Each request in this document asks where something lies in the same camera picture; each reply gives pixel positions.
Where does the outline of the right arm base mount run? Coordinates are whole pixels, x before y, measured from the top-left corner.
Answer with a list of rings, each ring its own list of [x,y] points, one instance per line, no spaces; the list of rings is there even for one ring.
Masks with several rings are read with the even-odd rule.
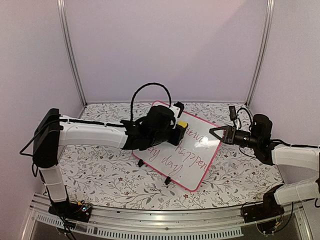
[[[271,221],[258,223],[258,231],[263,235],[273,235],[282,222],[285,210],[271,200],[263,202],[245,202],[240,208],[240,214],[245,223],[253,223],[271,219]]]

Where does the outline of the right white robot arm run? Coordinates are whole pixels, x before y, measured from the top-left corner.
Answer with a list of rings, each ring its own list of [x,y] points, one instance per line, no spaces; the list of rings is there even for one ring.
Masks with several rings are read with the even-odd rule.
[[[262,164],[307,168],[319,174],[320,148],[271,139],[272,126],[272,121],[266,115],[255,114],[250,131],[225,125],[211,128],[209,133],[224,144],[252,149],[254,156]],[[282,205],[319,198],[320,177],[314,176],[269,190],[263,195],[263,203],[259,206],[258,213],[262,218],[269,218]]]

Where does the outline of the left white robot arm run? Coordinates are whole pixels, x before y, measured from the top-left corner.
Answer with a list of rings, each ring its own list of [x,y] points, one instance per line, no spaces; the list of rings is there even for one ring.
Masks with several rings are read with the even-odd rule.
[[[50,109],[36,128],[31,140],[20,150],[32,146],[33,164],[38,167],[48,195],[55,209],[63,216],[74,213],[74,205],[63,183],[58,167],[59,148],[68,145],[107,146],[122,150],[144,151],[164,142],[177,146],[188,127],[180,122],[184,105],[154,105],[147,115],[138,120],[121,120],[119,123],[83,120],[61,115],[59,109]]]

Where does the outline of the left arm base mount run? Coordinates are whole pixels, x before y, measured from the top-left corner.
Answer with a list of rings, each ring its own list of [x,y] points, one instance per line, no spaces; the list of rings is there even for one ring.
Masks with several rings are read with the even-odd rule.
[[[74,203],[68,199],[62,202],[52,202],[48,212],[61,218],[88,223],[92,213],[92,204],[83,200]]]

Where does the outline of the yellow bone-shaped eraser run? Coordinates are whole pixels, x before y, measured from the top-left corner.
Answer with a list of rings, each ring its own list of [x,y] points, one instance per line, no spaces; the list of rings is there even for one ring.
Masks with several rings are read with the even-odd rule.
[[[184,129],[186,129],[188,127],[188,123],[185,121],[179,121],[177,124]]]

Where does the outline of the pink-framed whiteboard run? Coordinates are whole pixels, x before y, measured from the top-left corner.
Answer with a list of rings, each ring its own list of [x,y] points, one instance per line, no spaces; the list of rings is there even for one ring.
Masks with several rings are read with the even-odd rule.
[[[209,133],[217,125],[184,111],[180,121],[188,124],[181,142],[163,142],[132,155],[145,165],[189,192],[195,192],[205,178],[221,141]]]

